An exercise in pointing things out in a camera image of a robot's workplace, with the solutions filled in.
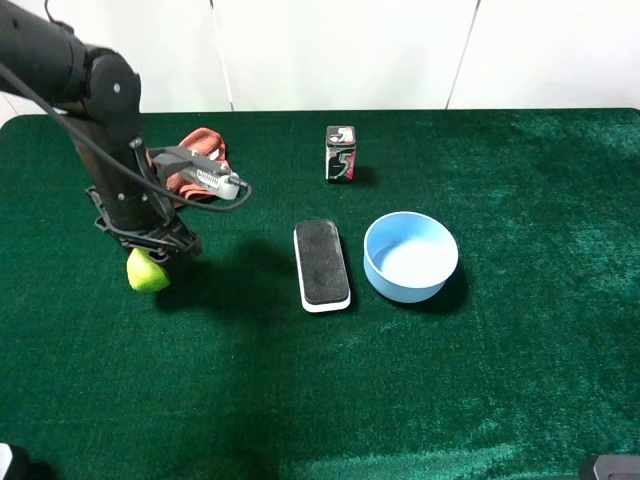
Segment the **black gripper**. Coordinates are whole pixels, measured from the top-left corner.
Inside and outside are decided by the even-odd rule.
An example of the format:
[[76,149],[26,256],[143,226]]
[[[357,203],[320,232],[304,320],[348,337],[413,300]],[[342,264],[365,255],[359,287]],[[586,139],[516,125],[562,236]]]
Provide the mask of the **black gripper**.
[[88,151],[84,166],[93,181],[86,194],[99,212],[95,225],[127,252],[140,249],[156,263],[202,252],[199,238],[167,198]]

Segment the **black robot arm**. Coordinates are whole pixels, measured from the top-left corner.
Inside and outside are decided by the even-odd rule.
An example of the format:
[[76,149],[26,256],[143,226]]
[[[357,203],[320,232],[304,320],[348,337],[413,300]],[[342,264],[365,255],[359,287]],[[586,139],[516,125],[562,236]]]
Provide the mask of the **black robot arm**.
[[73,30],[10,1],[1,4],[1,89],[60,116],[93,183],[86,194],[96,226],[125,250],[157,263],[198,254],[201,244],[178,217],[169,177],[193,164],[183,147],[147,149],[141,81],[118,53],[82,43]]

